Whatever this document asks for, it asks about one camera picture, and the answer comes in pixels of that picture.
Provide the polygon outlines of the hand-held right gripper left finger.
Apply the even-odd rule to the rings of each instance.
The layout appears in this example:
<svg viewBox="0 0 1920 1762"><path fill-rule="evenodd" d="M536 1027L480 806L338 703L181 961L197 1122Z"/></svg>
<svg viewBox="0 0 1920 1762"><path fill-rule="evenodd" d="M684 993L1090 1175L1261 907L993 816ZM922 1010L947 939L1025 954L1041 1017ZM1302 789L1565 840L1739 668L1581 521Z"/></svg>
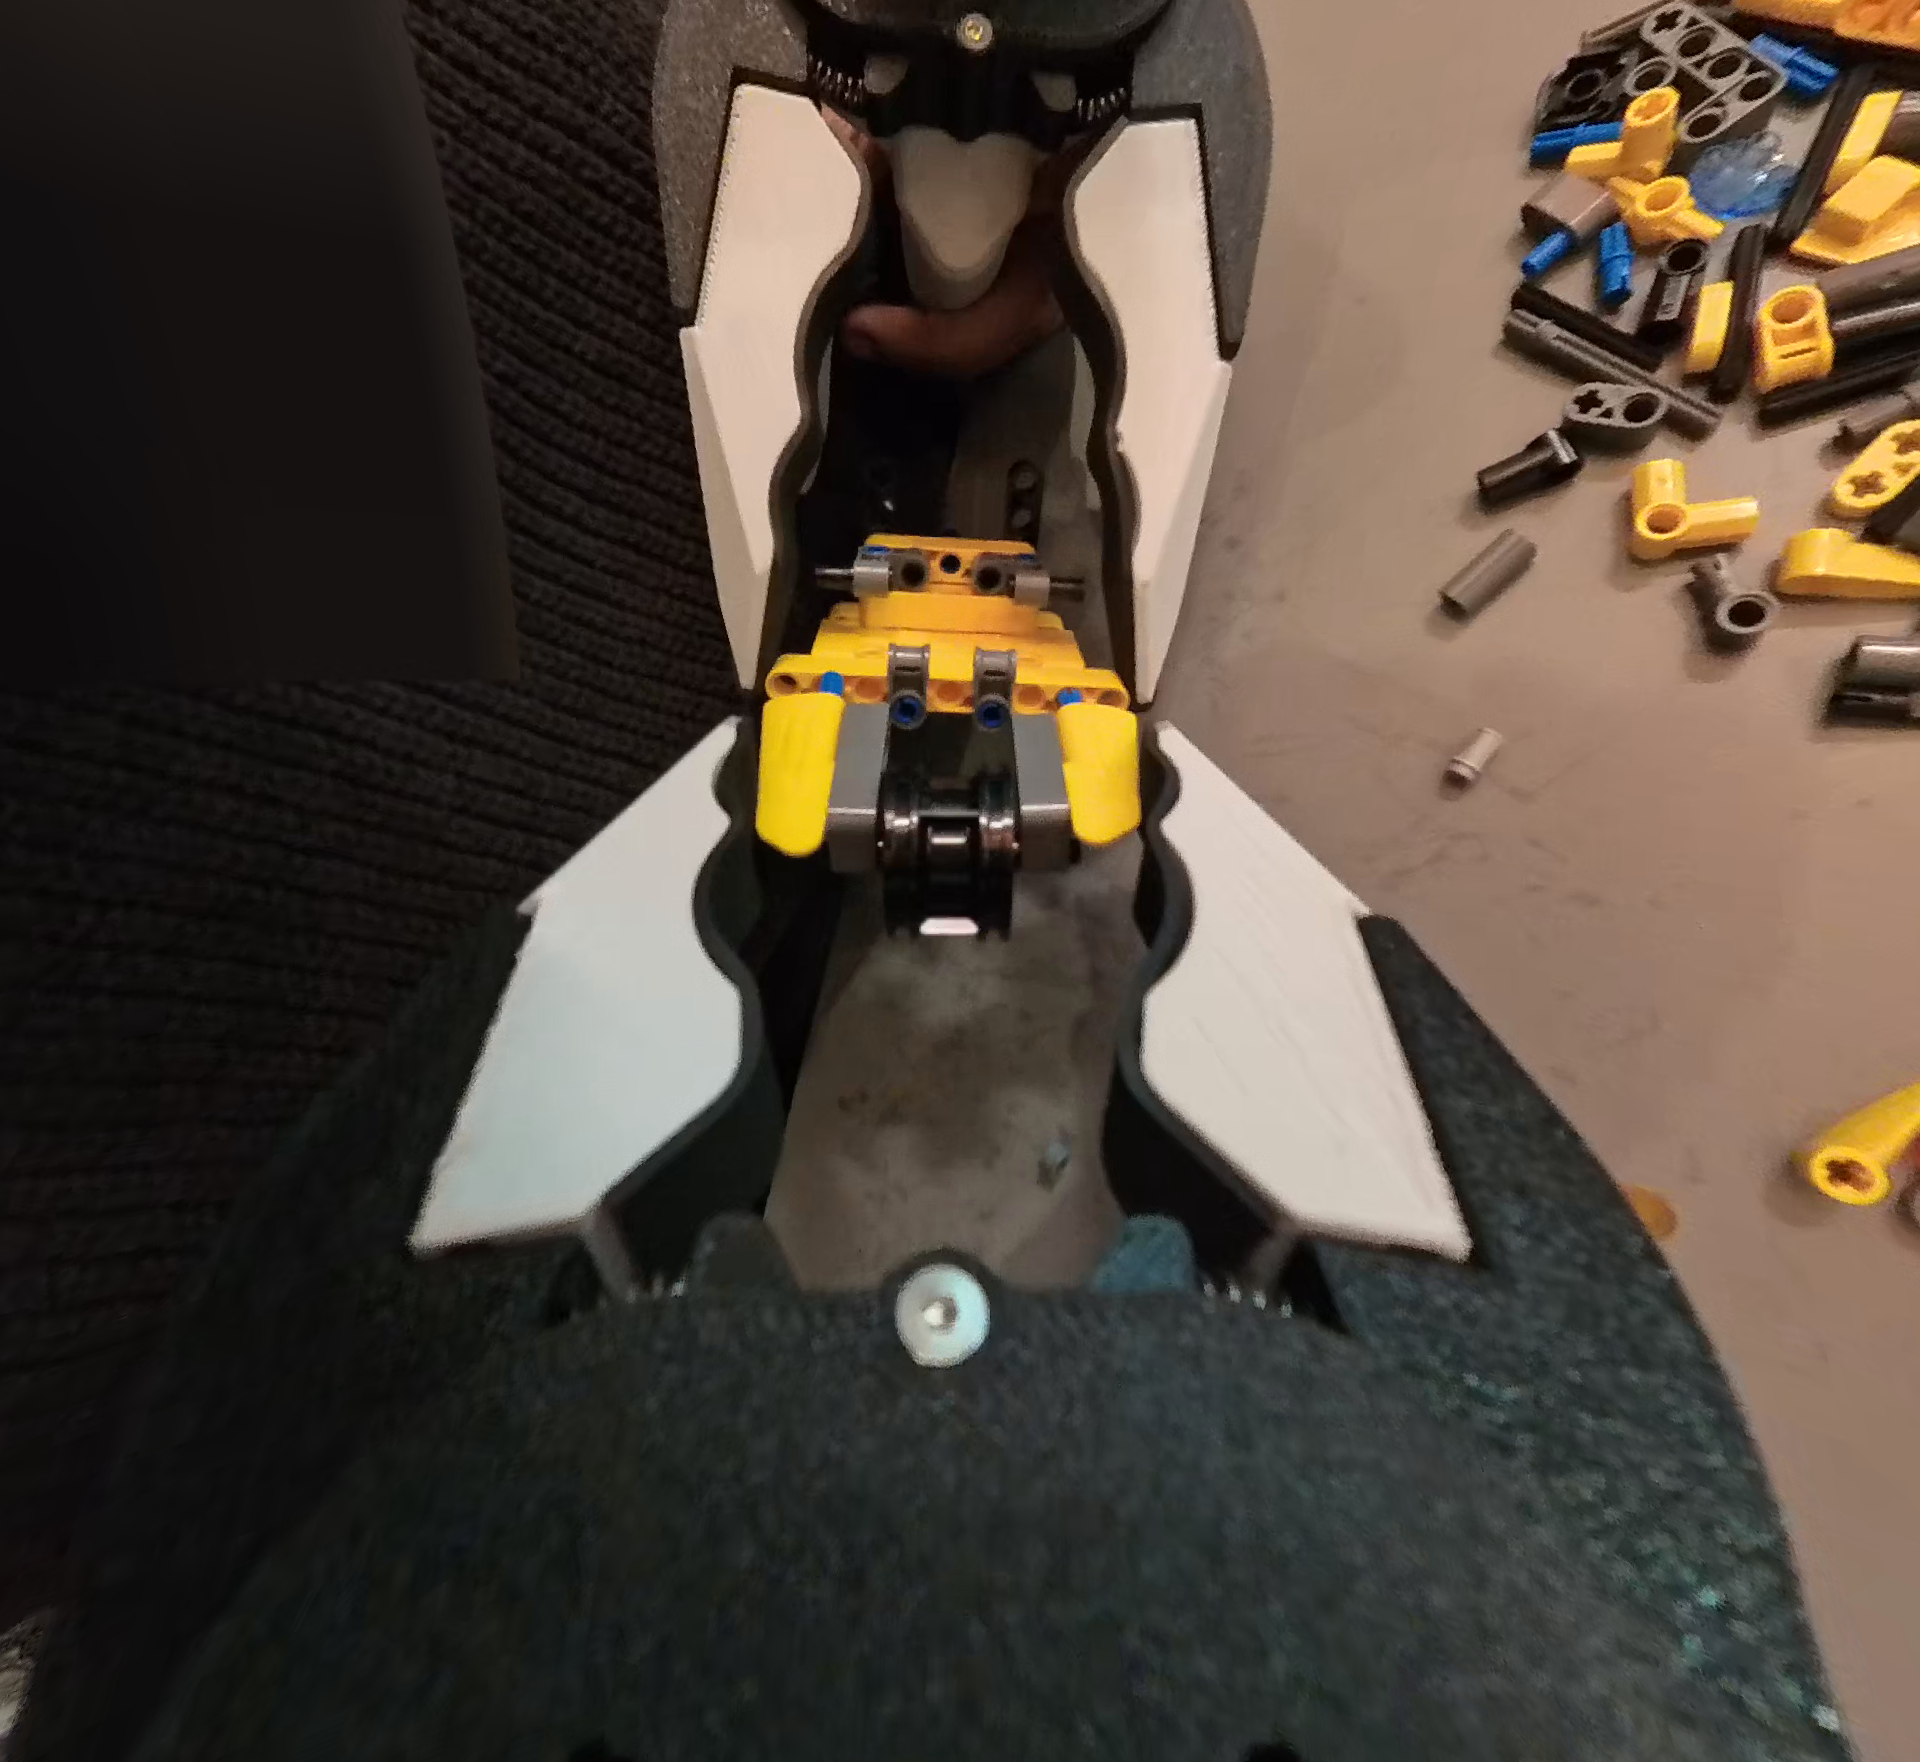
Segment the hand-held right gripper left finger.
<svg viewBox="0 0 1920 1762"><path fill-rule="evenodd" d="M751 730L725 720L522 902L414 1256L563 1241L605 1291L644 1291L765 1200L782 1102L744 959L753 791Z"/></svg>

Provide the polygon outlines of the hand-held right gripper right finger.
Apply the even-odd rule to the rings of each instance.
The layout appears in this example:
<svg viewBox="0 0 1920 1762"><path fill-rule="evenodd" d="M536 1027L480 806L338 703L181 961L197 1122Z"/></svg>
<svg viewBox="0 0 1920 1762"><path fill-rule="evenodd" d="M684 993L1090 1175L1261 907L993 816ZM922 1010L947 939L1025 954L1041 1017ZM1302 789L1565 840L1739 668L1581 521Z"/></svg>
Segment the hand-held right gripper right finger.
<svg viewBox="0 0 1920 1762"><path fill-rule="evenodd" d="M1304 1245L1475 1255L1370 953L1370 911L1175 726L1141 741L1139 970L1110 1189L1205 1281L1261 1292Z"/></svg>

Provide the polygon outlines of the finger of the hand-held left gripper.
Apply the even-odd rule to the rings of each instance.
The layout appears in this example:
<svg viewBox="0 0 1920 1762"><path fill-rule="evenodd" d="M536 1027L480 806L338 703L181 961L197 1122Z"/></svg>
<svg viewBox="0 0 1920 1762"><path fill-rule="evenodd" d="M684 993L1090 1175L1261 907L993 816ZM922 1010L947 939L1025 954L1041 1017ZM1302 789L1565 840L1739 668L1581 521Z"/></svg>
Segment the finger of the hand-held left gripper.
<svg viewBox="0 0 1920 1762"><path fill-rule="evenodd" d="M680 347L709 569L743 691L762 677L781 510L819 435L816 320L869 212L866 167L811 100L735 89Z"/></svg>
<svg viewBox="0 0 1920 1762"><path fill-rule="evenodd" d="M1061 302L1092 375L1086 460L1114 666L1154 706L1232 383L1198 116L1117 119L1063 198Z"/></svg>

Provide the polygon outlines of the yellow toy brick frame assembly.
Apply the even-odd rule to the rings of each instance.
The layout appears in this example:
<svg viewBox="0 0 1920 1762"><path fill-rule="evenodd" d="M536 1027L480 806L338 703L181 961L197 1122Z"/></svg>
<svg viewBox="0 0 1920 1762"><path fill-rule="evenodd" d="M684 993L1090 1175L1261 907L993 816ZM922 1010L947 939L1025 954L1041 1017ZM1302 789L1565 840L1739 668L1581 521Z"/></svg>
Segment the yellow toy brick frame assembly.
<svg viewBox="0 0 1920 1762"><path fill-rule="evenodd" d="M762 691L816 693L838 677L852 704L907 696L914 716L1037 716L1070 697L1129 710L1122 677L1092 663L1070 628L1086 582L1054 574L1030 545L877 534L846 567L816 567L824 614L781 654Z"/></svg>

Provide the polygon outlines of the black wheel assembly yellow panels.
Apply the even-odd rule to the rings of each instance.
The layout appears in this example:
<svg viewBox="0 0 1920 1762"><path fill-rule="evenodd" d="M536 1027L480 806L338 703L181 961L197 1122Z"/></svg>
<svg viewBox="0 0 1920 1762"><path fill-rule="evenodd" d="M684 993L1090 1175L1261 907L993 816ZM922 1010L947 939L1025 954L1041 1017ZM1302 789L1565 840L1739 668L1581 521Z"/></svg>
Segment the black wheel assembly yellow panels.
<svg viewBox="0 0 1920 1762"><path fill-rule="evenodd" d="M993 696L958 734L912 691L843 680L775 693L759 723L754 832L782 859L875 878L890 934L1005 935L1016 885L1139 829L1139 719L1068 691L1018 715Z"/></svg>

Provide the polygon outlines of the person's left forearm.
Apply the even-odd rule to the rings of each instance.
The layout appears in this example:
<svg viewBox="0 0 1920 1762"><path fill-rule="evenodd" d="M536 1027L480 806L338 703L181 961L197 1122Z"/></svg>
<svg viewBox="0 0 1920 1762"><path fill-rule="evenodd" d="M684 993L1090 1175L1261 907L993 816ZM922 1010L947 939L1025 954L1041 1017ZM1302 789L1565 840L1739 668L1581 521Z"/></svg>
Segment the person's left forearm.
<svg viewBox="0 0 1920 1762"><path fill-rule="evenodd" d="M665 0L4 0L4 1626L172 1297L732 696Z"/></svg>

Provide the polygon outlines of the person's left hand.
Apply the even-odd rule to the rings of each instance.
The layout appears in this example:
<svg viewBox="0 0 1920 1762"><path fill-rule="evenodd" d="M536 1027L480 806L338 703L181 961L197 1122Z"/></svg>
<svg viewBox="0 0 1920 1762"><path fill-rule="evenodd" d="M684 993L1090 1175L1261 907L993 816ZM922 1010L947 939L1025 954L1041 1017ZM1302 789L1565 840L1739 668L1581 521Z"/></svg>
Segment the person's left hand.
<svg viewBox="0 0 1920 1762"><path fill-rule="evenodd" d="M912 375L979 380L1059 335L1066 326L1056 291L1064 259L1063 203L1086 151L1086 141L1068 141L1039 165L1026 212L979 299L952 310L853 306L839 320L835 347Z"/></svg>

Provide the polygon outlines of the pile of toy brick parts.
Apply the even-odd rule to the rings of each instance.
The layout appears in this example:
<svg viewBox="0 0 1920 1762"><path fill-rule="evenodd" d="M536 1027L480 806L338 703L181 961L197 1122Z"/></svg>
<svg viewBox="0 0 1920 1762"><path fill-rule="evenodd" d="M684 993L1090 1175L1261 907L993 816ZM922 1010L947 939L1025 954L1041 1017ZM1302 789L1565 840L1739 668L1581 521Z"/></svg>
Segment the pile of toy brick parts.
<svg viewBox="0 0 1920 1762"><path fill-rule="evenodd" d="M1570 393L1472 505L1627 462L1625 561L1686 567L1719 659L1785 602L1916 610L1916 50L1918 0L1654 0L1586 33L1535 101L1501 344ZM1827 421L1832 445L1813 524L1752 577L1759 500L1650 454L1739 405L1759 431Z"/></svg>

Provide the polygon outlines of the yellow tube connector brick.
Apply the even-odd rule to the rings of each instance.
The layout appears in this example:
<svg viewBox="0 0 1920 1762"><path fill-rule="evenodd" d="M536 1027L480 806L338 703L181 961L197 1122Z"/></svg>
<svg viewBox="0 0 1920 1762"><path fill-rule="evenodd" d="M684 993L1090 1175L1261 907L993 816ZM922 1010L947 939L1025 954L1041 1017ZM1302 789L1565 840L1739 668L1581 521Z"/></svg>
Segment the yellow tube connector brick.
<svg viewBox="0 0 1920 1762"><path fill-rule="evenodd" d="M1793 1166L1825 1200L1876 1208L1893 1195L1916 1140L1913 1081L1832 1123L1793 1157Z"/></svg>

